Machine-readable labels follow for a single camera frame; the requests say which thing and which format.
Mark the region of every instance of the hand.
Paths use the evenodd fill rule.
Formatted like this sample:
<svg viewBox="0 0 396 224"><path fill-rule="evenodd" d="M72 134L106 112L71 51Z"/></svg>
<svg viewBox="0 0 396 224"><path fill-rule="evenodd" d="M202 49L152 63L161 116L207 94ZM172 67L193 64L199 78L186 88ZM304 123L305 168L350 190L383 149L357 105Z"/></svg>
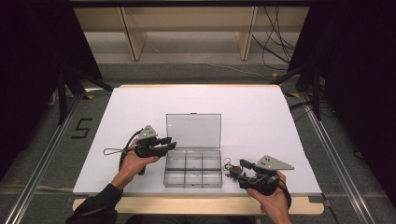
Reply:
<svg viewBox="0 0 396 224"><path fill-rule="evenodd" d="M286 177L279 171L276 172L279 179L283 181L279 181L279 184L285 188ZM282 189L276 188L270 196L262 195L255 189L247 189L247 193L260 203L262 212L266 213L275 224L291 223L288 202Z"/></svg>
<svg viewBox="0 0 396 224"><path fill-rule="evenodd" d="M140 158L136 156L134 150L129 150L122 162L119 173L114 177L113 181L111 181L111 184L117 189L123 190L123 188L134 179L134 176L139 174L146 165L154 163L159 159L158 157Z"/></svg>

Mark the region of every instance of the black sleeve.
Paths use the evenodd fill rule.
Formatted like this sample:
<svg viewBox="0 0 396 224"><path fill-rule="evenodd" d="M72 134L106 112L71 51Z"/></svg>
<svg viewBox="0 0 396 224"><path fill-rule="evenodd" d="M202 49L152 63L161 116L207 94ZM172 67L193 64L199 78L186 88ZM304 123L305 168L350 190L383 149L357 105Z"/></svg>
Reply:
<svg viewBox="0 0 396 224"><path fill-rule="evenodd" d="M76 208L66 224L100 223L113 224L117 221L116 204L120 201L122 191L108 184L94 197L87 198Z"/></svg>

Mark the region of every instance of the black cable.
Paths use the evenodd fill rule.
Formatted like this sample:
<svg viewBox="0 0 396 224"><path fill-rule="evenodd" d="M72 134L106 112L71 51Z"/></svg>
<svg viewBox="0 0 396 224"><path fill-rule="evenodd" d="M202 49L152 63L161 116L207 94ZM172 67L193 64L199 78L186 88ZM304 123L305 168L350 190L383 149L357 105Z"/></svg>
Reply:
<svg viewBox="0 0 396 224"><path fill-rule="evenodd" d="M265 34L268 36L268 38L270 38L270 40L272 40L275 44L279 45L280 47L285 47L285 48L287 48L287 49L294 50L294 47L291 48L291 47L284 46L284 45L282 45L282 44L276 42L271 36L268 35L268 32L265 32Z"/></svg>
<svg viewBox="0 0 396 224"><path fill-rule="evenodd" d="M274 70L281 70L281 71L287 71L287 70L288 70L288 69L285 69L285 68L275 68L275 67L273 67L273 66L268 65L268 64L265 62L265 60L264 60L264 49L262 49L262 62L264 63L265 66L267 66L267 67L269 67L269 68L271 68L271 69L274 69Z"/></svg>
<svg viewBox="0 0 396 224"><path fill-rule="evenodd" d="M269 35L267 34L267 35L268 35L269 38L271 38L272 33L273 33L273 32L276 33L276 35L277 35L279 41L281 42L280 45L282 46L282 49L283 49L283 51L284 51L284 53L285 53L285 56L288 58L288 61L289 61L290 58L291 58L291 56L290 56L290 54L289 54L289 52L288 52L288 50L287 50L287 46L285 45L285 43L288 44L288 45L290 45L290 46L293 47L293 48L294 48L294 46L291 45L289 42L287 42L287 41L282 37L282 35L280 34L280 25L279 25L279 19L278 19L279 7L276 7L276 19L275 19L275 22L272 21L272 19L271 19L271 17L269 16L269 13L268 13L266 7L264 7L264 10L265 10L265 13L266 13L266 15L267 15L268 20L269 20L270 23L271 23L272 28L273 28L272 31L271 31L271 34L269 34Z"/></svg>
<svg viewBox="0 0 396 224"><path fill-rule="evenodd" d="M302 102L302 103L299 103L299 104L291 105L291 106L289 106L290 113L291 113L291 111L293 111L294 108L296 108L296 107L298 107L300 105L311 105L312 102L313 101L310 100L310 101L307 101L307 102Z"/></svg>
<svg viewBox="0 0 396 224"><path fill-rule="evenodd" d="M329 105L329 100L326 97L326 88L324 86L322 86L322 85L320 85L319 97L320 97L319 103L326 105L326 106L320 106L319 107L320 109L329 109L329 108L332 109L332 107ZM329 111L329 112L331 112L332 115L326 114L322 110L320 110L320 114L322 114L322 115L324 115L324 116L326 116L328 118L337 118L337 116L335 115L334 111Z"/></svg>
<svg viewBox="0 0 396 224"><path fill-rule="evenodd" d="M260 43L257 39L256 36L252 35L253 39L265 50L269 51L270 53L274 54L274 56L276 56L278 59L282 60L285 63L289 63L286 59L280 57L278 54L276 54L275 52L271 51L270 49L268 49L267 47L265 47L262 43Z"/></svg>
<svg viewBox="0 0 396 224"><path fill-rule="evenodd" d="M142 132L143 129L141 129L140 131L137 131L136 133L134 133L134 135L132 135L132 137L129 139L128 143L126 144L124 150L126 151L129 147L129 145L131 144L132 140L134 140L134 138L140 134Z"/></svg>
<svg viewBox="0 0 396 224"><path fill-rule="evenodd" d="M294 120L294 122L297 122L300 118L302 118L304 115L306 115L308 112L312 111L313 109L309 109L308 111L305 111L300 117Z"/></svg>
<svg viewBox="0 0 396 224"><path fill-rule="evenodd" d="M326 198L324 193L321 193L321 195L325 201L328 201L330 203L329 209L330 209L330 212L332 213L332 217L334 218L335 223L339 224L340 222L338 221L337 216L335 215L334 211L332 210L332 202Z"/></svg>

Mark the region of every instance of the gray carpet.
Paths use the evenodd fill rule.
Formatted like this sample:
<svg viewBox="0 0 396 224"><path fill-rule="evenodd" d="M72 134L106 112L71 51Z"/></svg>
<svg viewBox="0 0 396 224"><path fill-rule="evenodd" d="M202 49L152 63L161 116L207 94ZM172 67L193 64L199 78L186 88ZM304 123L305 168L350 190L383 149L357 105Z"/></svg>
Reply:
<svg viewBox="0 0 396 224"><path fill-rule="evenodd" d="M227 65L234 69L249 73L260 73L264 77L241 73L230 68L219 68L207 64L100 64L106 83L118 87L125 83L269 83L273 73L283 74L265 65L245 64ZM294 77L281 85L283 92L295 92L294 85L298 78ZM72 188L79 171L90 149L101 117L106 109L109 94L95 94L91 100L82 100L70 120L70 124L58 146L51 163L39 183L39 189L30 203L22 223L63 223L72 214ZM300 98L287 98L289 105L300 103ZM53 134L58 118L58 105L49 108L42 119L31 144L14 161L5 178L0 182L0 223L7 216L9 208L17 199L18 193L29 179L35 165ZM344 163L371 212L378 223L396 221L396 213L386 195L377 184L370 169L363 160L353 155L355 150L342 124L332 114L327 105L322 104L323 125L331 137L336 149L342 155ZM332 210L340 223L360 223L345 191L329 161L323 146L318 139L303 106L292 111L297 119L296 127L300 135L304 152L308 158L323 193L332 202ZM87 137L73 139L83 133L76 131L80 119L83 127L90 128ZM124 223L129 216L120 215L118 223ZM294 223L335 223L330 208L320 216L292 216ZM270 223L262 217L263 223Z"/></svg>

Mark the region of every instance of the white table surface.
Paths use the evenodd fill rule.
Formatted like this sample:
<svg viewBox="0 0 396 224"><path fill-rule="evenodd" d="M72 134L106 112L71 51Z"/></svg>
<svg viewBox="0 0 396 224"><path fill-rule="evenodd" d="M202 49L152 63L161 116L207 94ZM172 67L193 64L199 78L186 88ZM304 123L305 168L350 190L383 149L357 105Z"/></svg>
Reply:
<svg viewBox="0 0 396 224"><path fill-rule="evenodd" d="M312 168L291 117L286 99L275 85L151 85L116 88L112 92L90 152L73 192L100 192L118 171L120 153L105 156L107 147L124 148L136 131L150 124L166 136L166 114L220 113L221 157L238 165L272 156L295 167L282 171L292 196L318 195ZM166 158L137 175L124 195L247 195L225 176L221 189L172 189L163 184Z"/></svg>

